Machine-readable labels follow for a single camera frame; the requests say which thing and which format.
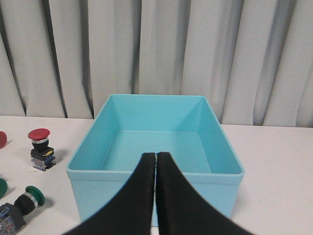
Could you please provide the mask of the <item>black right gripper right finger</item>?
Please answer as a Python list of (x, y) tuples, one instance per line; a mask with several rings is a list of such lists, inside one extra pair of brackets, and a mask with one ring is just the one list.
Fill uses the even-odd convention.
[(206, 202), (168, 152), (157, 154), (156, 212), (161, 235), (248, 235)]

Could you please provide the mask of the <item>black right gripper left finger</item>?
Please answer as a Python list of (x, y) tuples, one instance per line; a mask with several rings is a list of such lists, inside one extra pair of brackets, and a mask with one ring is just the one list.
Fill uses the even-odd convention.
[(149, 235), (154, 206), (155, 153), (143, 153), (118, 193), (67, 235)]

